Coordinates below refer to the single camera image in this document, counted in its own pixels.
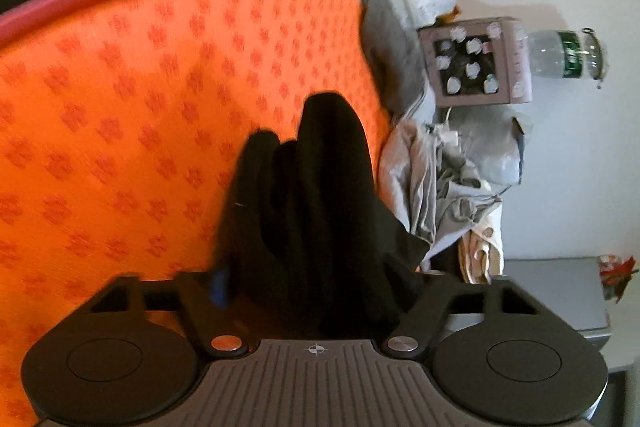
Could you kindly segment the black garment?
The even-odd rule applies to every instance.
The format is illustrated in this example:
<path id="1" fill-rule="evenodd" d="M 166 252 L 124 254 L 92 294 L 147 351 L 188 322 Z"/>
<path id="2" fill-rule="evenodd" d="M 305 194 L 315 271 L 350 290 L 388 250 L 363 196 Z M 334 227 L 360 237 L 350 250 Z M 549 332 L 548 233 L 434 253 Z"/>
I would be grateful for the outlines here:
<path id="1" fill-rule="evenodd" d="M 245 298 L 288 335 L 376 338 L 418 300 L 427 245 L 376 194 L 362 124 L 335 92 L 304 103 L 296 139 L 245 142 L 218 229 L 210 298 Z"/>

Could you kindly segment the white cream garment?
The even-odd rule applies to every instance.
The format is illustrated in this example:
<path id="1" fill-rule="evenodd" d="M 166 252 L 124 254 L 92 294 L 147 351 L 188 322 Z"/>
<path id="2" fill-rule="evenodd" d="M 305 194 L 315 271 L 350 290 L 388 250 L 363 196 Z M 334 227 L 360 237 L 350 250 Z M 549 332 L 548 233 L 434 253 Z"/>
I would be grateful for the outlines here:
<path id="1" fill-rule="evenodd" d="M 490 284 L 504 272 L 501 234 L 490 225 L 466 232 L 458 240 L 458 259 L 465 283 Z"/>

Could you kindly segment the light grey crumpled garment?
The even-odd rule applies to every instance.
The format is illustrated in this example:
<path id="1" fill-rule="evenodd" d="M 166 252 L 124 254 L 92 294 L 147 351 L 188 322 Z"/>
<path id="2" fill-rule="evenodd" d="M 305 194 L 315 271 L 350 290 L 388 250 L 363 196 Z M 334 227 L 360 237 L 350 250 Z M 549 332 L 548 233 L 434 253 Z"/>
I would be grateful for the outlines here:
<path id="1" fill-rule="evenodd" d="M 378 161 L 378 194 L 409 234 L 426 247 L 416 269 L 481 225 L 501 234 L 502 199 L 462 153 L 454 132 L 404 119 L 390 132 Z"/>

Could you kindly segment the grey plastic bag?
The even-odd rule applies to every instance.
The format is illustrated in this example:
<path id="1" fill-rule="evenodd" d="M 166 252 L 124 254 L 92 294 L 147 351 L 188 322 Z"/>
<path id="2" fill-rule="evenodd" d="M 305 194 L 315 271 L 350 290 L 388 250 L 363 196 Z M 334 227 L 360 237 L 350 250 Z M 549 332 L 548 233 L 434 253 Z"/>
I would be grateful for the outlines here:
<path id="1" fill-rule="evenodd" d="M 510 105 L 441 109 L 440 121 L 457 133 L 462 153 L 491 185 L 520 185 L 533 121 Z"/>

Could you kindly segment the orange patterned tablecloth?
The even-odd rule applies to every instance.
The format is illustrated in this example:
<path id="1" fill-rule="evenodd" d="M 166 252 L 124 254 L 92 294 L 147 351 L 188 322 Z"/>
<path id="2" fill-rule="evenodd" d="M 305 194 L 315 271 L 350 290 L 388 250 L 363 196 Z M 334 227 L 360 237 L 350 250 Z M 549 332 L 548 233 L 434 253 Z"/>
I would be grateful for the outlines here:
<path id="1" fill-rule="evenodd" d="M 1 52 L 1 421 L 30 426 L 28 348 L 111 277 L 206 267 L 246 138 L 340 92 L 388 120 L 360 0 L 114 0 Z"/>

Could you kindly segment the pink water dispenser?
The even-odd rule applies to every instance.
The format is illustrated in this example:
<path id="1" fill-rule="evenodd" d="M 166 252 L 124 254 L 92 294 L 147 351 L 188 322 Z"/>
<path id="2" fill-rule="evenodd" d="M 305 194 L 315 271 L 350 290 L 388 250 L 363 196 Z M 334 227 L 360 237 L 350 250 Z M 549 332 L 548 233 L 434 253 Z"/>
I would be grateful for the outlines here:
<path id="1" fill-rule="evenodd" d="M 533 100 L 527 35 L 513 17 L 460 20 L 418 31 L 439 108 Z"/>

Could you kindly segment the dark grey folded garment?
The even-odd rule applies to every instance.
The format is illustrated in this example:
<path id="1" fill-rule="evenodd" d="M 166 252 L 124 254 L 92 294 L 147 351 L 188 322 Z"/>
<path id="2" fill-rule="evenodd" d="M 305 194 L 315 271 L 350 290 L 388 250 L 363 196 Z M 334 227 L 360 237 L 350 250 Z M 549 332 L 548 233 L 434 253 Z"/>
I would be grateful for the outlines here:
<path id="1" fill-rule="evenodd" d="M 361 0 L 360 44 L 376 92 L 390 117 L 411 115 L 427 96 L 416 28 L 404 0 Z"/>

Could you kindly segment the clear water bottle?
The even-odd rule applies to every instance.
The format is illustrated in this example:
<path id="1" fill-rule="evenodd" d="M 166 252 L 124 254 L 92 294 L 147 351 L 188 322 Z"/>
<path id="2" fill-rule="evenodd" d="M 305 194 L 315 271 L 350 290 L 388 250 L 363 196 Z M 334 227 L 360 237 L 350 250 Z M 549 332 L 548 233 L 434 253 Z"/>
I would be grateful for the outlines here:
<path id="1" fill-rule="evenodd" d="M 601 88 L 608 73 L 608 51 L 596 32 L 540 30 L 527 36 L 532 76 L 552 80 L 591 80 Z"/>

